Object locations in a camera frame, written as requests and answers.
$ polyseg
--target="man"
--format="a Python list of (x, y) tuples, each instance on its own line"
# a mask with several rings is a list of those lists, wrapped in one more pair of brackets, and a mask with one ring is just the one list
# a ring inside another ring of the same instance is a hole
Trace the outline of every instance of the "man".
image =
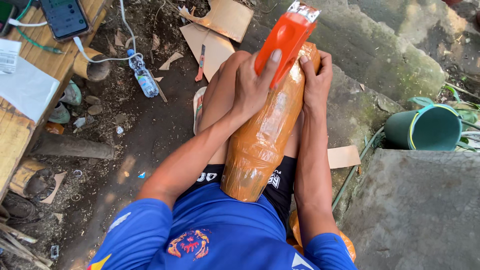
[[(199, 134), (170, 154), (120, 211), (89, 269), (356, 269), (331, 211), (326, 101), (332, 58), (319, 52), (319, 75), (300, 58), (303, 115), (275, 181), (256, 203), (229, 197), (219, 183), (228, 138), (265, 104), (279, 49), (260, 76), (253, 68), (258, 53), (236, 52), (220, 66), (202, 100)], [(293, 185), (305, 256), (286, 243)]]

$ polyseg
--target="blue t-shirt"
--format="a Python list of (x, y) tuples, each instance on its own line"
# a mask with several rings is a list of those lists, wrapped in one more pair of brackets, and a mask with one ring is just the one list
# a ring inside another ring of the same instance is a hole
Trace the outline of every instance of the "blue t-shirt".
[(286, 243), (275, 209), (262, 195), (237, 201), (208, 184), (173, 207), (141, 199), (115, 218), (88, 270), (354, 270), (342, 238), (323, 233), (302, 256)]

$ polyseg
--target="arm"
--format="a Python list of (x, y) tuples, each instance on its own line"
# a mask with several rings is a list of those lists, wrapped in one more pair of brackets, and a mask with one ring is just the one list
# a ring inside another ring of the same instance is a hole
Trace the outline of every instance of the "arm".
[(263, 107), (281, 51), (278, 49), (272, 53), (260, 76), (253, 68), (257, 55), (252, 55), (237, 70), (232, 109), (170, 154), (144, 183), (137, 199), (160, 199), (172, 209), (178, 196), (195, 183), (218, 148)]
[(326, 101), (332, 81), (332, 56), (320, 52), (322, 69), (315, 74), (313, 63), (300, 59), (305, 72), (302, 130), (295, 201), (303, 246), (321, 233), (339, 234), (332, 214), (332, 178), (327, 154)]

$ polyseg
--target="green bucket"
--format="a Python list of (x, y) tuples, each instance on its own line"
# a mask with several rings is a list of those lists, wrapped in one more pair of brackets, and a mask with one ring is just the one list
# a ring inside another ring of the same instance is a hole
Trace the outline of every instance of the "green bucket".
[(398, 112), (388, 118), (385, 138), (400, 149), (453, 151), (462, 134), (458, 113), (444, 104)]

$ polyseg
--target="black shorts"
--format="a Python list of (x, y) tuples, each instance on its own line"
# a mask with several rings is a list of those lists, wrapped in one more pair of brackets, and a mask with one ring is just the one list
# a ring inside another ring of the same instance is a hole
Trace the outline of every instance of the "black shorts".
[[(209, 164), (198, 180), (187, 189), (178, 199), (186, 196), (190, 192), (211, 183), (220, 183), (222, 179), (225, 164)], [(278, 217), (283, 223), (285, 230), (288, 227), (288, 217), (290, 215), (290, 204), (292, 202), (293, 182), (295, 181), (295, 171), (297, 169), (297, 159), (283, 157), (282, 162), (273, 172), (268, 180), (268, 184), (263, 191), (263, 195), (275, 208)]]

